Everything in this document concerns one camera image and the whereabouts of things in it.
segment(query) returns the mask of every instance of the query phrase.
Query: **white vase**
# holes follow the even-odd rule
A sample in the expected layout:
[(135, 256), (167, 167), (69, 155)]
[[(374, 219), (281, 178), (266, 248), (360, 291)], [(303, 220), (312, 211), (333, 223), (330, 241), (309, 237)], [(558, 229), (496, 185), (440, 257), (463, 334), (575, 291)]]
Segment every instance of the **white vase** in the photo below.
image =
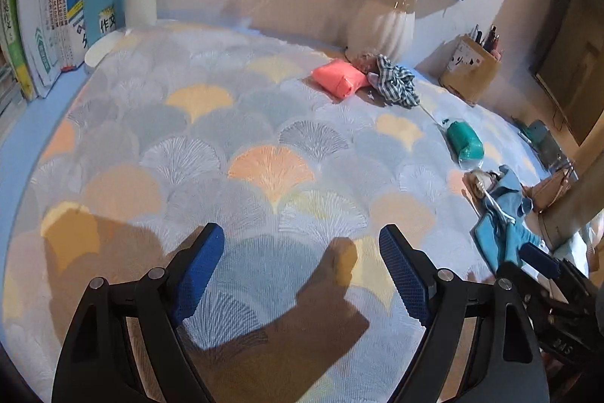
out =
[(400, 62), (413, 44), (417, 2), (366, 0), (348, 25), (348, 60), (363, 52), (371, 52)]

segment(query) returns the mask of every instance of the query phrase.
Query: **black and white plaid fabric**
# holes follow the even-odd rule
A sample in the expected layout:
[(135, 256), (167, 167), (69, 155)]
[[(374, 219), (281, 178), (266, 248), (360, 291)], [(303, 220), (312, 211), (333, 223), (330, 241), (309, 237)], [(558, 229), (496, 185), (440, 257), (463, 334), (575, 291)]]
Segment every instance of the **black and white plaid fabric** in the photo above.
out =
[(393, 64), (384, 55), (378, 55), (377, 58), (380, 73), (376, 89), (379, 93), (390, 103), (396, 103), (405, 108), (418, 106), (419, 96), (415, 92), (413, 72)]

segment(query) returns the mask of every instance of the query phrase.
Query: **ginkgo leaf pattern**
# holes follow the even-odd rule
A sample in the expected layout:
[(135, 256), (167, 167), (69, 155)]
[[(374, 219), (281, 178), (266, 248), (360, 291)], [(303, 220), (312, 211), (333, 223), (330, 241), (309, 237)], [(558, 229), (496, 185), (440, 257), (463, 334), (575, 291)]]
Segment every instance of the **ginkgo leaf pattern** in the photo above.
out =
[(189, 137), (172, 137), (154, 145), (142, 155), (140, 164), (157, 171), (170, 185), (220, 169), (214, 148)]
[(270, 145), (254, 147), (241, 154), (231, 164), (228, 175), (259, 187), (273, 206), (294, 186), (315, 180), (300, 156), (287, 147)]
[[(90, 279), (137, 280), (208, 222), (223, 228), (224, 252), (178, 334), (217, 401), (246, 399), (230, 398), (226, 375), (249, 381), (258, 401), (390, 397), (424, 329), (379, 254), (386, 224), (437, 266), (490, 278), (470, 235), (477, 217), (463, 173), (437, 122), (467, 121), (485, 144), (486, 169), (505, 163), (526, 185), (547, 175), (531, 150), (505, 120), (419, 75), (425, 108), (386, 105), (370, 88), (341, 101), (312, 79), (341, 56), (328, 55), (162, 22), (132, 30), (103, 59), (46, 149), (33, 150), (16, 217), (2, 216), (14, 224), (0, 264), (6, 347), (45, 403)], [(10, 172), (21, 165), (13, 161)], [(144, 389), (163, 401), (138, 322), (128, 326)], [(313, 340), (322, 341), (316, 350)], [(305, 383), (308, 367), (324, 369)]]
[(337, 151), (348, 149), (348, 142), (328, 125), (312, 120), (295, 122), (279, 135), (279, 144), (301, 150), (317, 162)]

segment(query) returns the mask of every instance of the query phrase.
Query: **coral pink package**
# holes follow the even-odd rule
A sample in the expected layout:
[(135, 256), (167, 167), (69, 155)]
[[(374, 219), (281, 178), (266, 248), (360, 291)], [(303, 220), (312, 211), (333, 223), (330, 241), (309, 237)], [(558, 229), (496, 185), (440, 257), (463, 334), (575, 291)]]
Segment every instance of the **coral pink package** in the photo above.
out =
[(356, 93), (358, 88), (369, 86), (367, 77), (348, 62), (333, 60), (312, 71), (312, 78), (334, 96), (345, 99)]

